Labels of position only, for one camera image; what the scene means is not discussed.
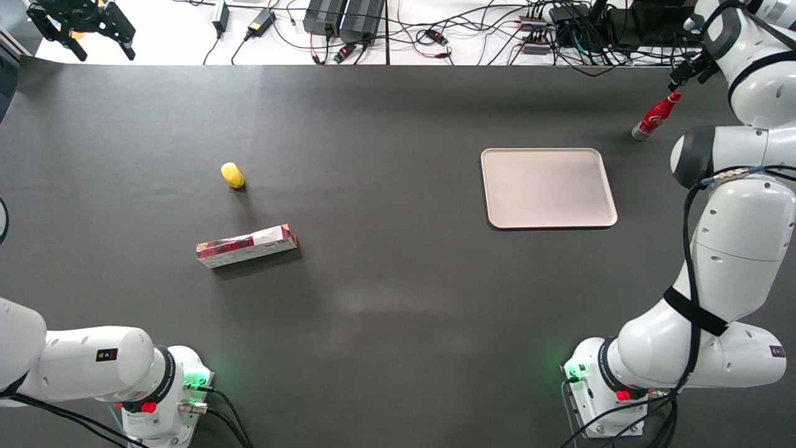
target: white robotic arm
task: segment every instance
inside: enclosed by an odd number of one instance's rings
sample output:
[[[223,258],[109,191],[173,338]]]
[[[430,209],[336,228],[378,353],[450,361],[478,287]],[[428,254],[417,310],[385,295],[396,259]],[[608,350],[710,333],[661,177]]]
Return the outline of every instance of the white robotic arm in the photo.
[[[690,25],[704,25],[723,3],[699,0]],[[770,11],[762,6],[757,12],[763,17]],[[792,31],[777,31],[796,39]],[[708,23],[704,40],[730,84],[732,110],[745,126],[689,130],[672,152],[674,177],[691,187],[730,167],[796,165],[796,53],[735,7]],[[714,184],[709,194],[690,251],[700,307],[728,324],[720,336],[700,332],[696,366],[685,387],[774,383],[786,368],[782,344],[767,330],[737,320],[767,299],[790,243],[796,195],[764,172]],[[685,264],[667,296],[690,300]],[[594,421],[584,431],[587,437],[619,434],[646,415],[650,392],[680,382],[691,328],[691,320],[663,299],[625,324],[618,337],[578,345],[564,370],[581,424]],[[600,417],[632,404],[638,405]],[[642,428],[643,421],[624,434],[641,435]]]
[[[127,436],[151,448],[190,444],[213,373],[187,347],[160,347],[143,330],[47,331],[39,313],[0,298],[0,407],[17,395],[45,403],[93,398],[122,410]]]

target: cardboard box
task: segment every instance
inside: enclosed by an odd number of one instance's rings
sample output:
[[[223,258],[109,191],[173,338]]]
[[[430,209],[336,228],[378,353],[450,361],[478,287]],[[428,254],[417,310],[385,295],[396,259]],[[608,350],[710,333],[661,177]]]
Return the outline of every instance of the cardboard box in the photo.
[[[197,244],[197,260],[209,268],[270,255],[299,247],[287,224],[253,234]]]

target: red bottle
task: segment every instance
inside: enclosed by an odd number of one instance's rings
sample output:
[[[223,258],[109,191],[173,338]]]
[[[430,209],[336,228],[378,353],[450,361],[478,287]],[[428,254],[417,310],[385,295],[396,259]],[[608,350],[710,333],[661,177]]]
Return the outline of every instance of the red bottle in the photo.
[[[655,104],[649,112],[644,116],[644,119],[636,124],[633,131],[630,133],[636,140],[647,140],[655,129],[663,123],[663,120],[669,118],[672,113],[672,108],[683,96],[679,90],[671,92],[665,100]]]

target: black table surface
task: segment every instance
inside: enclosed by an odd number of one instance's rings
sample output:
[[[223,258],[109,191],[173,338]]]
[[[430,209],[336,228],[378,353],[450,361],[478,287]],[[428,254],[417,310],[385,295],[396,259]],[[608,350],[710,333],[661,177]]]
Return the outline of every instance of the black table surface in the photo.
[[[694,126],[737,124],[714,77],[686,86],[673,116],[634,141],[667,75],[26,59],[0,125],[11,213],[0,294],[51,329],[128,325],[194,348],[258,448],[555,448],[569,432],[559,365],[645,312],[680,269],[673,143]],[[488,147],[597,149],[618,223],[491,228]],[[228,161],[245,192],[221,178]],[[217,270],[195,260],[198,242],[285,222],[300,250]],[[744,319],[786,348],[793,272],[788,255],[768,303]],[[673,446],[796,439],[790,369],[773,385],[689,390],[679,403]],[[64,405],[111,421],[102,403]],[[0,425],[4,448],[107,446],[34,409],[1,409]],[[235,441],[207,418],[194,445]]]

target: green light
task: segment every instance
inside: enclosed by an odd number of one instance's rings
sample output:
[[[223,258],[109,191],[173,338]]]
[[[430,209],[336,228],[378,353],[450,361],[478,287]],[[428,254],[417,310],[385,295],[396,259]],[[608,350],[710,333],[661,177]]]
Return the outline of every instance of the green light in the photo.
[[[199,387],[207,384],[209,375],[207,371],[186,371],[182,377],[187,387]]]

